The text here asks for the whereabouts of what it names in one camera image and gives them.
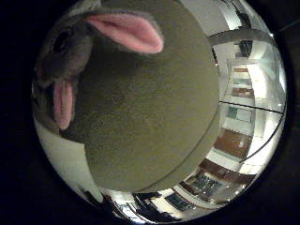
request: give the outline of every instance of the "pink inner ear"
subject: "pink inner ear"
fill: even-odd
[[[163,39],[145,18],[130,14],[103,14],[85,19],[103,35],[139,53],[160,53]]]
[[[67,129],[71,121],[73,90],[71,82],[54,83],[53,106],[54,119],[61,129]]]

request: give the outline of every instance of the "plush rabbit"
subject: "plush rabbit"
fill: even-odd
[[[45,41],[35,83],[39,109],[57,133],[84,143],[104,188],[171,188],[218,135],[211,47],[176,1],[108,0],[64,16]]]

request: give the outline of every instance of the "green fabric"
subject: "green fabric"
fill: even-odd
[[[165,49],[150,56],[104,52],[99,42],[81,76],[75,120],[62,135],[85,143],[91,174],[101,187],[171,188],[213,144],[203,140],[218,107],[211,47],[195,19],[174,1],[112,0],[105,6],[152,14]],[[210,133],[218,133],[217,126]],[[201,148],[199,140],[205,143]]]

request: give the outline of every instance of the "white wall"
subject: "white wall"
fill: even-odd
[[[84,145],[51,133],[36,119],[35,125],[40,143],[59,176],[82,198],[86,199],[81,188],[89,190],[99,202],[102,202],[103,196],[87,165]]]

